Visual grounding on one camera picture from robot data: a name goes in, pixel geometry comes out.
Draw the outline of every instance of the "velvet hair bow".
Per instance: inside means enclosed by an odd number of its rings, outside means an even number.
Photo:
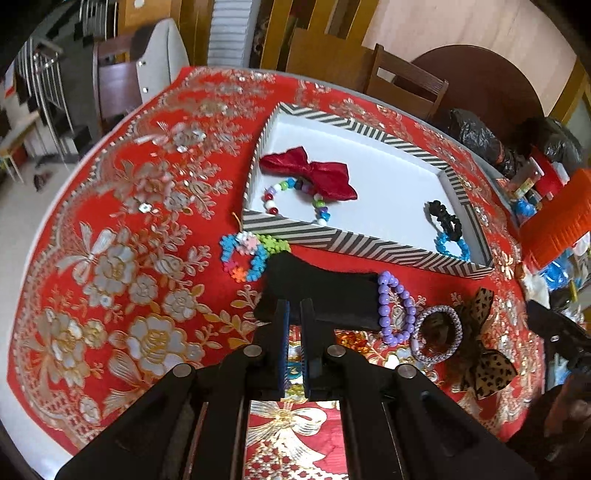
[[[325,200],[356,200],[357,192],[349,185],[347,165],[337,162],[309,162],[304,147],[284,153],[265,155],[259,161],[267,173],[304,177]]]
[[[473,388],[478,400],[502,390],[517,375],[517,370],[505,355],[485,348],[480,339],[494,296],[493,291],[481,288],[474,300],[457,308],[464,334],[456,353],[462,369],[460,390]]]

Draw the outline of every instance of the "staircase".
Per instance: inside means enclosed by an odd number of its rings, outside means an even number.
[[[100,140],[93,90],[93,44],[116,31],[115,0],[71,0],[54,10],[15,59],[20,105],[38,110],[57,156],[75,163]]]

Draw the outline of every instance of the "orange bag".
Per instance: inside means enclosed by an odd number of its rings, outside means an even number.
[[[581,168],[519,229],[523,262],[542,270],[591,229],[591,170]]]

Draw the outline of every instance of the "box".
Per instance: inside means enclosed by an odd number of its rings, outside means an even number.
[[[279,215],[265,212],[265,189],[285,180],[259,169],[269,153],[303,146],[309,161],[338,161],[349,169],[357,200],[328,203],[327,226],[316,219],[311,197],[290,189],[278,192]],[[439,200],[462,223],[471,261],[439,254],[435,238],[439,224],[427,202]],[[386,132],[351,118],[280,103],[258,139],[248,173],[242,206],[242,226],[291,244],[409,265],[450,275],[484,278],[493,270],[491,250],[475,211],[453,169],[447,163]],[[447,249],[460,255],[459,247]]]

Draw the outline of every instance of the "purple bead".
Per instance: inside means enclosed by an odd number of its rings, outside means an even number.
[[[390,279],[390,273],[384,272],[384,273],[380,274],[380,276],[378,277],[378,284],[387,285],[389,279]]]

